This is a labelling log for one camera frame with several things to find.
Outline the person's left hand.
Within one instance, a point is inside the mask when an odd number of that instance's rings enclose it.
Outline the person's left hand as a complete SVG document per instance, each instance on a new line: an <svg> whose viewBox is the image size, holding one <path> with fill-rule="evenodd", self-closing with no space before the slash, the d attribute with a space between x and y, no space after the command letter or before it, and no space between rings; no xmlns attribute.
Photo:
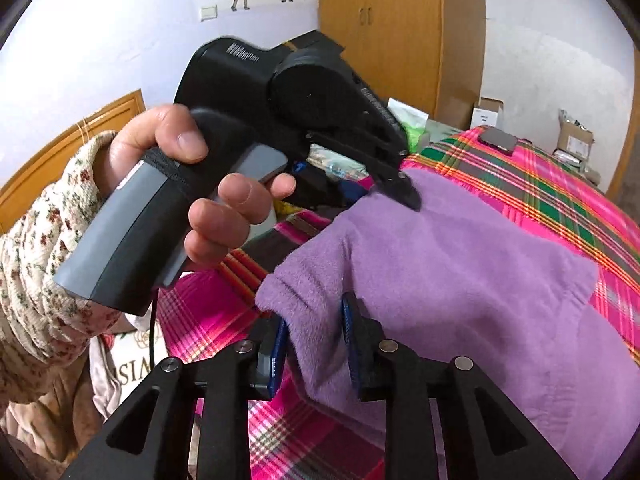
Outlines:
<svg viewBox="0 0 640 480"><path fill-rule="evenodd" d="M136 166L144 152L153 146L169 157L194 164L204 159L208 147L182 105L162 105L131 119L106 148L101 148L93 163L93 180L102 197L115 191L120 181ZM250 235L250 227L262 223L275 200L284 200L296 188L289 174L278 174L266 183L242 174L227 174L218 184L218 200L196 200L189 209L190 231L184 250L190 259L188 269L212 268L230 252L241 247Z"/></svg>

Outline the person's left forearm sleeve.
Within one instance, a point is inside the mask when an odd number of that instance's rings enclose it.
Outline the person's left forearm sleeve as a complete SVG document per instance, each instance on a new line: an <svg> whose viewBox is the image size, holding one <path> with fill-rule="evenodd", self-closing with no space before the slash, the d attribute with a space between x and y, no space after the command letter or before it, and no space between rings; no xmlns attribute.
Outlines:
<svg viewBox="0 0 640 480"><path fill-rule="evenodd" d="M30 403L55 372L119 317L70 295L53 281L103 205L93 163L114 139L107 131L83 145L62 176L1 235L1 407Z"/></svg>

